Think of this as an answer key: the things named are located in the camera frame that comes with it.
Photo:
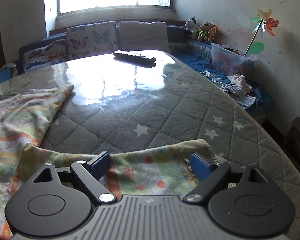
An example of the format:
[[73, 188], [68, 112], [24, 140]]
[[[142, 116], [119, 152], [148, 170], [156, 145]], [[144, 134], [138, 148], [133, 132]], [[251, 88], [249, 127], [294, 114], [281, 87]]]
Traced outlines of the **colourful patterned child garment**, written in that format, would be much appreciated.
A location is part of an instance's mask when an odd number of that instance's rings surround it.
[[[38, 167], [47, 161], [66, 167], [77, 160], [91, 160], [90, 155], [76, 151], [60, 153], [41, 148], [45, 133], [73, 89], [73, 85], [65, 85], [0, 95], [0, 239], [12, 236], [4, 215], [7, 202]], [[190, 167], [190, 156], [194, 152], [209, 160], [215, 158], [203, 139], [114, 154], [105, 186], [117, 197], [123, 194], [184, 195], [199, 183]]]

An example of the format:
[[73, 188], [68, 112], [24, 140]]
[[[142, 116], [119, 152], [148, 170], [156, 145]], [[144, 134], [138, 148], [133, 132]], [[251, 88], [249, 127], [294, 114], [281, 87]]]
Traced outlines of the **pile of small clothes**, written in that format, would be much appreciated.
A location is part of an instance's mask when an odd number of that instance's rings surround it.
[[256, 98], [248, 95], [248, 93], [239, 85], [233, 82], [227, 84], [221, 78], [217, 78], [214, 74], [207, 70], [200, 73], [202, 76], [210, 79], [212, 83], [214, 83], [223, 92], [233, 98], [242, 108], [247, 109], [256, 102]]

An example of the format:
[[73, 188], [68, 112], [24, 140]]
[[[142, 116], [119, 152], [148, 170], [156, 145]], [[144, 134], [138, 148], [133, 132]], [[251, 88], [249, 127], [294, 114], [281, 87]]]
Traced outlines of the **dark blue sofa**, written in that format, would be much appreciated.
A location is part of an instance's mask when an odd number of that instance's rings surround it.
[[[176, 25], [167, 26], [167, 35], [172, 55], [181, 62], [187, 64], [189, 67], [199, 73], [207, 70], [208, 72], [214, 74], [217, 78], [221, 78], [227, 84], [233, 82], [242, 87], [248, 93], [248, 95], [255, 97], [256, 102], [251, 107], [246, 109], [251, 116], [259, 116], [274, 109], [274, 99], [260, 84], [252, 80], [247, 81], [245, 76], [241, 74], [227, 76], [211, 65], [211, 45], [187, 40], [185, 38], [184, 29]], [[18, 74], [23, 73], [23, 55], [25, 52], [47, 46], [53, 41], [63, 38], [66, 40], [66, 33], [52, 35], [40, 41], [21, 47], [19, 49], [19, 59], [13, 62], [17, 66]]]

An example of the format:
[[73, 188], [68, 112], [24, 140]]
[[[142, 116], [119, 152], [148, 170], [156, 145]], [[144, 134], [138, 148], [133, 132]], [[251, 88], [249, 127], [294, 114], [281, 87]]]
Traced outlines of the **clear plastic storage box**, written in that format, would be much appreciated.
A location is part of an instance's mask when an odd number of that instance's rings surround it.
[[227, 76], [235, 74], [250, 78], [257, 58], [244, 56], [244, 52], [226, 44], [212, 43], [211, 65]]

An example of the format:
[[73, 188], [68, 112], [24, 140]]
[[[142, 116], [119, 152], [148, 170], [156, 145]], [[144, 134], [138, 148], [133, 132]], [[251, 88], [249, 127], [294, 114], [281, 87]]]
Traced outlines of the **black remote control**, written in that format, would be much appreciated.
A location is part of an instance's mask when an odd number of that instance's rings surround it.
[[156, 58], [152, 56], [143, 55], [135, 51], [117, 50], [113, 52], [114, 59], [117, 61], [130, 63], [136, 66], [151, 68], [156, 65]]

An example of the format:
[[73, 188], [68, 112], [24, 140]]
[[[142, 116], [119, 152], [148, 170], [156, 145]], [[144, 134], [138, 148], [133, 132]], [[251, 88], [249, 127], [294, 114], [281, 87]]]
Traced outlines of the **lying butterfly print cushion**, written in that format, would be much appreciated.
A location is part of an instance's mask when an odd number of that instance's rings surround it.
[[29, 50], [23, 55], [23, 71], [51, 66], [66, 61], [66, 40], [59, 39], [47, 46]]

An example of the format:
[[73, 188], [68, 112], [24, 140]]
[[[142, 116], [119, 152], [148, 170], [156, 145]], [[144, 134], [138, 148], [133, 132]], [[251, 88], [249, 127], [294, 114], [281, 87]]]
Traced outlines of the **upright butterfly print cushion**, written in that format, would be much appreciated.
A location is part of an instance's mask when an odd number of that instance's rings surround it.
[[66, 30], [68, 61], [112, 54], [118, 50], [116, 23], [107, 21], [77, 25]]

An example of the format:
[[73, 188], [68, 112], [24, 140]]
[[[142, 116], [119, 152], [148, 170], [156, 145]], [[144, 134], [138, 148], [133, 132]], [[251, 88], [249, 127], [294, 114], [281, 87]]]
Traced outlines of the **orange plush toy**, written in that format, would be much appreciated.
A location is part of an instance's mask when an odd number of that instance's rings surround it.
[[216, 25], [213, 25], [211, 27], [211, 29], [208, 31], [208, 38], [207, 38], [207, 42], [209, 44], [213, 43], [215, 40], [215, 37], [218, 33], [218, 27]]

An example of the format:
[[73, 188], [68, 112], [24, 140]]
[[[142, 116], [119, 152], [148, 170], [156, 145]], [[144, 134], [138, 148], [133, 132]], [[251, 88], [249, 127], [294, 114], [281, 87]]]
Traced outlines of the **beige plain cushion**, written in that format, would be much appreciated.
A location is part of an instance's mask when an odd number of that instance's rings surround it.
[[165, 22], [121, 21], [119, 35], [122, 50], [159, 50], [171, 53]]

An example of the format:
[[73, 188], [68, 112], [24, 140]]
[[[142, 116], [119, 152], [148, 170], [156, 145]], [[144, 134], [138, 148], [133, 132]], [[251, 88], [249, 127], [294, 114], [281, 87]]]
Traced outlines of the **colourful paper pinwheel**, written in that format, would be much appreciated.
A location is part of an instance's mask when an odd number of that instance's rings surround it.
[[279, 25], [279, 20], [273, 18], [273, 11], [271, 9], [268, 9], [267, 11], [258, 9], [257, 16], [252, 18], [251, 21], [256, 24], [256, 27], [253, 30], [253, 38], [251, 39], [244, 56], [257, 55], [264, 51], [264, 43], [261, 41], [255, 41], [258, 34], [260, 34], [261, 39], [263, 38], [264, 33], [268, 33], [270, 36], [275, 36], [274, 29]]

